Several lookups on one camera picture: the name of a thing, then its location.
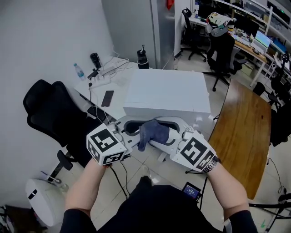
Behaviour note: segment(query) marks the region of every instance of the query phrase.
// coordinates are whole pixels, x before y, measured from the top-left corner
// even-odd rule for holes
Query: blue cloth
[[[140,126],[140,143],[139,151],[144,151],[146,144],[153,140],[155,142],[165,144],[169,139],[170,128],[160,125],[156,120],[151,120]]]

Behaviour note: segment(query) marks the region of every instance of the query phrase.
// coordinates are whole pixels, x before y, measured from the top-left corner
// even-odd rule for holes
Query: wristwatch
[[[203,169],[203,172],[204,173],[210,172],[217,165],[218,162],[221,163],[221,160],[217,155],[215,155],[212,158],[211,162]]]

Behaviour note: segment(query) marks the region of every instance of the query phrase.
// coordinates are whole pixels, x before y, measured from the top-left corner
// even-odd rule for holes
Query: clothing
[[[156,120],[151,120],[140,126],[140,142],[138,150],[144,151],[146,144],[153,140],[155,142],[165,144],[169,139],[170,128],[160,125]]]
[[[230,217],[233,233],[257,233],[249,211]],[[117,214],[98,232],[207,232],[219,233],[204,217],[196,201],[169,186],[151,186],[148,177],[140,182],[119,208]],[[67,210],[60,233],[96,232],[90,218],[82,211]]]

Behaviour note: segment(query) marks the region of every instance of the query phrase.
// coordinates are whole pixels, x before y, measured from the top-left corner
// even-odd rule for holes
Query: red cloth
[[[173,6],[175,0],[167,0],[167,8],[168,10],[171,9],[171,7]]]

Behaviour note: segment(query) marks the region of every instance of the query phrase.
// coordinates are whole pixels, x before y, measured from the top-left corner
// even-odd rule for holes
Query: black pants
[[[138,196],[142,193],[148,192],[151,189],[151,179],[147,176],[140,178],[140,182],[137,184],[136,188],[130,194],[130,198]]]

